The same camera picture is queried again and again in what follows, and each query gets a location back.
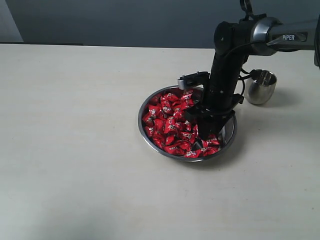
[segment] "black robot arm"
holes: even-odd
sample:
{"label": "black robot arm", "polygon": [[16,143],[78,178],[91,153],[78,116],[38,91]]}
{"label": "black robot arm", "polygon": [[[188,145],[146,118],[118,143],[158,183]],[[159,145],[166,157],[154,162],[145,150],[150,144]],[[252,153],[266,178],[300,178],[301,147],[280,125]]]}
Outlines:
{"label": "black robot arm", "polygon": [[315,50],[315,64],[320,63],[318,19],[282,24],[266,14],[253,15],[250,1],[245,0],[245,3],[240,0],[241,8],[246,12],[244,19],[237,23],[221,22],[215,30],[215,55],[210,74],[197,72],[178,79],[182,90],[203,85],[200,102],[185,112],[188,121],[197,122],[202,139],[219,133],[235,114],[233,108],[242,104],[244,97],[234,92],[249,56]]}

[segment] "bowl rim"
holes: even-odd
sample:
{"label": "bowl rim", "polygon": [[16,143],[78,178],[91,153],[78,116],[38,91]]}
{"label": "bowl rim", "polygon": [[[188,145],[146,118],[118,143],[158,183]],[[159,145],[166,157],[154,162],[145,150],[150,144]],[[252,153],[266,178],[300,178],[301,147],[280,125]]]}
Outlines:
{"label": "bowl rim", "polygon": [[[204,160],[208,160],[208,159],[212,159],[215,158],[217,156],[220,156],[222,153],[224,153],[229,147],[230,145],[234,142],[236,134],[237,134],[237,129],[238,129],[238,125],[237,125],[237,118],[236,115],[234,114],[233,117],[230,119],[233,121],[233,129],[232,129],[232,135],[230,140],[227,142],[227,144],[224,146],[224,148],[222,148],[221,150],[217,151],[214,154],[208,155],[208,156],[204,156],[204,157],[197,157],[197,158],[186,158],[186,157],[182,157],[182,156],[176,156],[176,155],[172,155],[167,153],[166,151],[160,149],[158,146],[156,146],[147,136],[144,127],[143,127],[143,123],[142,123],[142,115],[143,112],[145,110],[146,105],[148,104],[148,102],[151,100],[151,98],[163,91],[169,90],[169,89],[174,89],[174,88],[179,88],[178,85],[172,85],[172,86],[167,86],[164,87],[154,93],[152,93],[149,97],[147,97],[147,99],[143,102],[143,104],[140,107],[139,113],[138,113],[138,127],[139,127],[139,131],[141,133],[141,135],[143,136],[143,139],[146,141],[146,143],[155,151],[157,151],[158,153],[171,158],[171,159],[175,159],[178,160],[180,162],[200,162],[200,161],[204,161]],[[201,87],[192,87],[192,89],[197,89],[200,91],[203,91],[203,88]]]}

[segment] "white table surface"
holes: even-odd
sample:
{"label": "white table surface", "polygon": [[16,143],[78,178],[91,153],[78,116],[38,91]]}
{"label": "white table surface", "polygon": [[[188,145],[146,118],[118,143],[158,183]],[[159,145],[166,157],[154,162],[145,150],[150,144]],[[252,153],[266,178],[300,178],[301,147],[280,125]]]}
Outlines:
{"label": "white table surface", "polygon": [[270,102],[236,107],[221,158],[182,164],[140,135],[143,101],[213,49],[0,45],[1,240],[318,240],[320,72],[253,56]]}

